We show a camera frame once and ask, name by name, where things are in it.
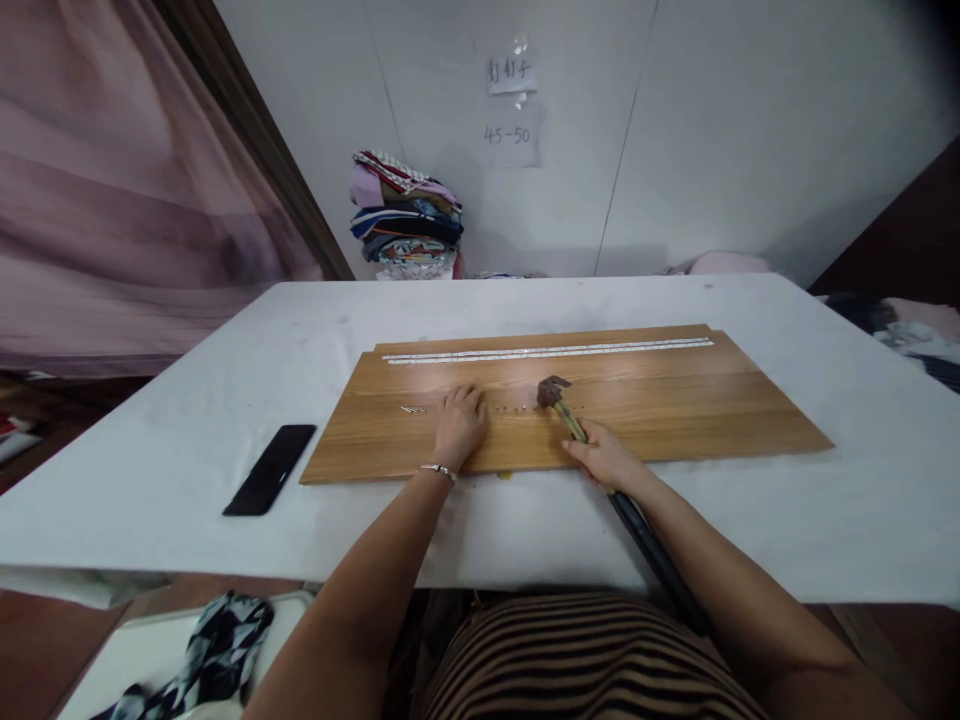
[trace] smartphone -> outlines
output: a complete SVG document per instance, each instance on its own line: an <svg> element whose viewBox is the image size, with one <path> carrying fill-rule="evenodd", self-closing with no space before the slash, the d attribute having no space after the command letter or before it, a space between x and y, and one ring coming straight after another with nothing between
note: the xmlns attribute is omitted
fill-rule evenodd
<svg viewBox="0 0 960 720"><path fill-rule="evenodd" d="M284 425L277 430L223 514L257 516L266 513L316 430L316 425Z"/></svg>

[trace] paper sign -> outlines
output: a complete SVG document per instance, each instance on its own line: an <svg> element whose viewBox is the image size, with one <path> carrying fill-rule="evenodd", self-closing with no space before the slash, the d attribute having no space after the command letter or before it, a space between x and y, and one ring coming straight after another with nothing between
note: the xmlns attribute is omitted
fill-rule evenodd
<svg viewBox="0 0 960 720"><path fill-rule="evenodd" d="M540 165L542 109L526 93L490 98L486 103L482 154L490 167L531 167Z"/></svg>
<svg viewBox="0 0 960 720"><path fill-rule="evenodd" d="M539 88L537 57L526 35L490 54L487 60L487 91L491 95L527 92Z"/></svg>

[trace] wooden board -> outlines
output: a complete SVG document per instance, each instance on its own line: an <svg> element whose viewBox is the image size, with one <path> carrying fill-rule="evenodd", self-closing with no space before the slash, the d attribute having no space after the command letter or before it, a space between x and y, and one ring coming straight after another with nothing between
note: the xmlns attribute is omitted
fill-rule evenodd
<svg viewBox="0 0 960 720"><path fill-rule="evenodd" d="M390 364L385 356L709 338L707 347ZM724 333L705 325L378 345L364 353L300 479L304 484L410 475L433 447L437 401L464 382L486 388L490 429L464 472L571 466L568 432L537 406L560 375L578 415L604 422L647 461L802 453L832 443ZM408 413L407 407L428 408Z"/></svg>

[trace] white wall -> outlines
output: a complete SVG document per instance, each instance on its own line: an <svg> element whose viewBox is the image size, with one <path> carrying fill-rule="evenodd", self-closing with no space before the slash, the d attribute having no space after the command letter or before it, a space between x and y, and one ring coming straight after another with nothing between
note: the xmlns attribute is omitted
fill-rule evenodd
<svg viewBox="0 0 960 720"><path fill-rule="evenodd" d="M724 249L815 280L958 132L908 4L661 0L597 274Z"/></svg>
<svg viewBox="0 0 960 720"><path fill-rule="evenodd" d="M351 267L350 154L465 206L470 271L653 273L709 249L808 283L956 135L908 0L217 0ZM487 49L529 32L543 168L481 160Z"/></svg>

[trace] silver bracelet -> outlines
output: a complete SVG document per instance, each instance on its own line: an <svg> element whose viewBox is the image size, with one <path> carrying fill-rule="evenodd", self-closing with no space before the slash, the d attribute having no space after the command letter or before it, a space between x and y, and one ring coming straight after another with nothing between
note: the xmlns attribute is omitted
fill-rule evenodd
<svg viewBox="0 0 960 720"><path fill-rule="evenodd" d="M444 467L443 465L421 465L421 466L420 466L420 469L421 469L421 470L433 470L434 472L443 473L443 474L446 475L448 478L450 478L450 482L451 482L453 485L456 485L456 484L457 484L457 480L460 479L459 477L457 477L457 474L456 474L453 470L451 470L450 468L446 468L446 467Z"/></svg>

